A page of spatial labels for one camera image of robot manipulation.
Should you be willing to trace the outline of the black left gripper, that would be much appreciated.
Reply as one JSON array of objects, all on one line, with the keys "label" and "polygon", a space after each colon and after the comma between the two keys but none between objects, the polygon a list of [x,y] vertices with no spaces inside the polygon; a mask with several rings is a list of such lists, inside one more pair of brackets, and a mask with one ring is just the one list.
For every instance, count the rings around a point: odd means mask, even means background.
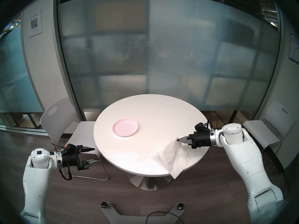
[{"label": "black left gripper", "polygon": [[82,160],[79,158],[80,153],[94,151],[95,148],[78,145],[77,150],[62,150],[62,168],[75,166],[78,171],[87,170],[100,161],[100,159]]}]

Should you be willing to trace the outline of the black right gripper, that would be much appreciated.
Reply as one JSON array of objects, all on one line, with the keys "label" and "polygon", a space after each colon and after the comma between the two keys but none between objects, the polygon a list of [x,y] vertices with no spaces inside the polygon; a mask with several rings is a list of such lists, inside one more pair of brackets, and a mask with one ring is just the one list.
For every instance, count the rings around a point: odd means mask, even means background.
[{"label": "black right gripper", "polygon": [[212,146],[210,132],[195,131],[193,134],[177,139],[177,141],[191,145],[192,149]]}]

